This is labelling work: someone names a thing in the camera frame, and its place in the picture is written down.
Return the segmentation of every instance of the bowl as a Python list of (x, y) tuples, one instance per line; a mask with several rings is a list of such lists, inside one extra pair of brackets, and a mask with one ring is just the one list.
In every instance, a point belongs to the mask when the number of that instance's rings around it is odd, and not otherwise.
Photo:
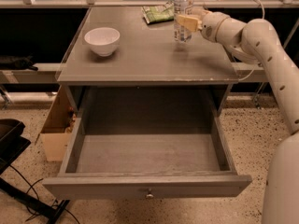
[(119, 31), (114, 28), (100, 27), (89, 31), (84, 40), (94, 53), (109, 56), (118, 48), (120, 36)]

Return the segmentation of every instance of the bottle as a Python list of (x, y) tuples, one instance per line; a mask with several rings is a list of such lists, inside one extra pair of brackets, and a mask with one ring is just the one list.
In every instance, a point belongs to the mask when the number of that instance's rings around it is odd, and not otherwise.
[(175, 21), (175, 40), (179, 43), (186, 43), (191, 40), (192, 33), (179, 25), (176, 21), (177, 14), (187, 14), (192, 13), (193, 0), (174, 0), (174, 21)]

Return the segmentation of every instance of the open drawer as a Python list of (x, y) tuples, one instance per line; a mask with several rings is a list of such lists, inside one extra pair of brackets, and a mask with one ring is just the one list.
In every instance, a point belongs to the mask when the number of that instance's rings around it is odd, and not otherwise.
[(209, 90), (87, 89), (57, 177), (59, 199), (234, 197), (238, 175)]

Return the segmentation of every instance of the floor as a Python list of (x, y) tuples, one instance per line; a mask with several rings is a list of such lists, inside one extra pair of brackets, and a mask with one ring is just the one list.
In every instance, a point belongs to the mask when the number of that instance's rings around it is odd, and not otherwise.
[[(257, 109), (251, 96), (229, 96), (221, 113), (221, 124), (231, 150), (236, 170), (251, 175), (253, 182), (236, 198), (153, 199), (153, 200), (79, 200), (71, 201), (67, 210), (79, 223), (261, 223), (263, 189), (271, 157), (279, 143), (289, 136), (277, 104), (271, 95), (260, 98)], [(18, 119), (26, 128), (23, 137), (29, 146), (13, 162), (33, 184), (40, 178), (56, 176), (59, 162), (47, 162), (39, 133), (49, 112), (49, 105), (9, 105), (0, 111), (0, 119)], [(11, 168), (1, 175), (11, 185), (26, 191), (28, 185)], [(53, 197), (41, 184), (35, 184), (39, 199), (52, 205)], [(32, 215), (20, 203), (0, 192), (0, 224), (25, 223)], [(28, 223), (47, 223), (35, 217)], [(57, 223), (77, 223), (63, 212)]]

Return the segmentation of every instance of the green packet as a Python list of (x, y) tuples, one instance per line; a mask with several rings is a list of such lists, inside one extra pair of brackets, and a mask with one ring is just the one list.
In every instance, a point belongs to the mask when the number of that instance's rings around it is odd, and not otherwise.
[(169, 1), (164, 5), (152, 7), (143, 6), (141, 11), (147, 24), (161, 21), (171, 21), (174, 19), (174, 2)]

